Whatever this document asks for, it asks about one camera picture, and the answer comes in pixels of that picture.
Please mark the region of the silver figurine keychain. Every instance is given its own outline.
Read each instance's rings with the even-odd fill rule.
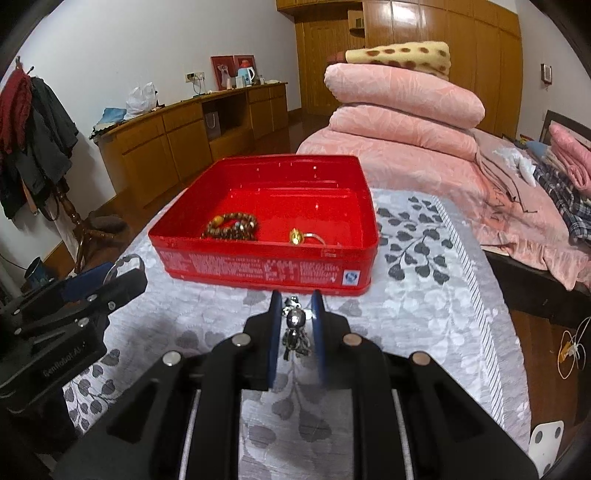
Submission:
[[[306,335],[306,311],[302,308],[298,297],[285,300],[283,316],[287,322],[287,330],[283,334],[282,344],[285,347],[283,360],[289,360],[290,352],[296,356],[307,356],[311,352],[310,339]]]

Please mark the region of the white plastic bag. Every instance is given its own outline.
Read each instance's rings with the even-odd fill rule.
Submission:
[[[156,108],[156,88],[154,84],[150,82],[143,88],[136,87],[129,94],[125,105],[127,108],[125,120],[131,120]]]
[[[500,148],[493,153],[505,159],[507,166],[514,171],[519,171],[521,177],[532,187],[536,186],[534,172],[535,165],[531,160],[521,154],[516,148]]]

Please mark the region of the light switch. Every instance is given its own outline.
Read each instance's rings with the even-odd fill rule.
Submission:
[[[552,85],[552,67],[545,63],[542,64],[542,82],[546,85]]]

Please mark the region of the red clothing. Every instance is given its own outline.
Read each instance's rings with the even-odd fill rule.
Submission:
[[[31,78],[15,69],[0,93],[0,158],[15,145],[25,148],[25,127],[31,112]]]

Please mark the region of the gray patterned bedspread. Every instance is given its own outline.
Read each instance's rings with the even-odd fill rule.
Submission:
[[[360,297],[326,297],[327,309],[387,352],[429,352],[527,451],[530,407],[519,340],[462,214],[423,193],[372,189],[372,195],[381,229],[372,285]],[[145,294],[111,315],[109,353],[64,388],[81,431],[164,352],[207,352],[268,307],[268,291],[171,278],[147,237],[162,213],[126,252],[145,261]],[[309,296],[300,300],[306,304]],[[280,358],[272,391],[243,393],[240,476],[351,478],[351,432],[350,394],[319,386],[314,355]]]

